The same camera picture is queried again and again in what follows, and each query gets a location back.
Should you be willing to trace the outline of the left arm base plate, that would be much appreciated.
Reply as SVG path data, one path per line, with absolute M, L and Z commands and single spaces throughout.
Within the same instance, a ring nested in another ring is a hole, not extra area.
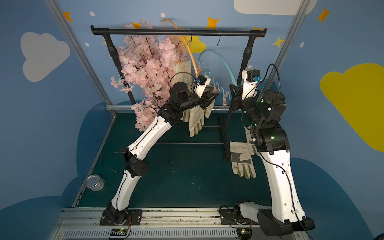
M 122 212 L 104 210 L 100 226 L 138 226 L 141 223 L 143 210 L 127 209 Z

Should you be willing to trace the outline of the yellow clip hanger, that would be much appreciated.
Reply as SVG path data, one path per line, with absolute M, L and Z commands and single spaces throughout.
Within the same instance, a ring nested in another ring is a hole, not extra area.
M 163 27 L 165 27 L 165 22 L 170 23 L 176 30 L 184 30 L 184 29 L 180 29 L 173 21 L 171 21 L 170 19 L 167 19 L 167 18 L 162 19 Z M 199 71 L 198 71 L 198 67 L 197 67 L 196 62 L 195 62 L 195 58 L 194 58 L 193 53 L 192 53 L 191 48 L 190 48 L 190 44 L 184 36 L 179 36 L 179 38 L 183 41 L 183 43 L 184 43 L 184 45 L 188 51 L 188 54 L 190 55 L 191 62 L 192 62 L 192 65 L 193 65 L 193 68 L 195 71 L 195 75 L 198 76 Z

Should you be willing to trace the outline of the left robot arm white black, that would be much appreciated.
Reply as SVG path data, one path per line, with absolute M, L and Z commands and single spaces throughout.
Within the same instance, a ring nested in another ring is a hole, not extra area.
M 157 112 L 153 122 L 124 152 L 127 165 L 115 196 L 103 212 L 103 221 L 111 225 L 124 224 L 128 219 L 127 209 L 136 184 L 149 169 L 145 157 L 150 149 L 182 118 L 184 111 L 194 107 L 204 110 L 218 95 L 208 84 L 197 84 L 194 92 L 191 92 L 187 84 L 182 82 L 175 83 L 170 88 L 170 97 Z

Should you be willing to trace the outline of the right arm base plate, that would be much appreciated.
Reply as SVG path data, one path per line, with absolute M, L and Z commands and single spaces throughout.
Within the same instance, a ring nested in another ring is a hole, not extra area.
M 220 220 L 222 225 L 258 225 L 255 221 L 246 219 L 241 215 L 240 208 L 235 206 L 234 208 L 229 208 L 227 206 L 221 206 L 218 209 L 220 214 Z

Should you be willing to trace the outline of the cream glove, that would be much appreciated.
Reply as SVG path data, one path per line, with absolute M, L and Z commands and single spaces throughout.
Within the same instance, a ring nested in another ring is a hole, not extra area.
M 256 178 L 257 174 L 248 144 L 230 142 L 232 171 L 239 177 Z
M 200 106 L 196 106 L 190 110 L 189 132 L 190 138 L 197 135 L 204 125 L 204 110 Z
M 254 145 L 250 130 L 248 130 L 246 127 L 244 127 L 244 129 L 245 129 L 245 135 L 246 135 L 246 139 L 247 139 L 247 145 L 248 145 L 248 148 L 249 148 L 251 155 L 258 156 L 259 154 L 257 152 L 256 146 Z
M 192 77 L 190 75 L 192 73 L 191 67 L 191 61 L 178 61 L 178 63 L 174 67 L 175 76 L 173 78 L 173 83 L 184 82 L 187 85 L 190 84 L 192 80 Z
M 215 101 L 213 101 L 207 108 L 204 109 L 204 117 L 206 119 L 208 119 L 210 117 L 214 105 L 215 105 Z M 189 122 L 191 111 L 192 110 L 185 110 L 183 112 L 183 117 L 181 118 L 181 120 L 184 121 L 185 123 Z

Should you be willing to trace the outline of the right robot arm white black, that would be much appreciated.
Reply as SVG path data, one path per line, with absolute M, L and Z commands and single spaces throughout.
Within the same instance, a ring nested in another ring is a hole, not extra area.
M 313 230 L 315 222 L 306 215 L 296 192 L 288 135 L 279 124 L 286 109 L 284 95 L 272 89 L 244 95 L 244 88 L 233 84 L 230 90 L 232 108 L 241 110 L 251 122 L 251 141 L 266 169 L 272 199 L 271 207 L 243 202 L 238 205 L 239 214 L 246 223 L 259 224 L 267 236 Z

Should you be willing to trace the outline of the light blue clip hanger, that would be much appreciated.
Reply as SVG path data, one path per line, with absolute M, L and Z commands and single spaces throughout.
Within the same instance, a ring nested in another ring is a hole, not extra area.
M 198 56 L 198 63 L 203 74 L 211 78 L 211 85 L 214 84 L 217 87 L 217 93 L 222 97 L 222 107 L 223 107 L 223 94 L 228 94 L 227 97 L 227 106 L 232 100 L 232 95 L 228 87 L 225 87 L 225 84 L 234 84 L 237 85 L 237 80 L 235 78 L 234 72 L 230 67 L 227 60 L 219 53 L 219 43 L 221 40 L 221 35 L 219 35 L 219 40 L 217 42 L 215 49 L 206 48 Z M 218 67 L 217 70 L 214 70 L 213 73 L 211 70 L 210 60 L 218 60 L 218 63 L 213 62 L 213 67 Z

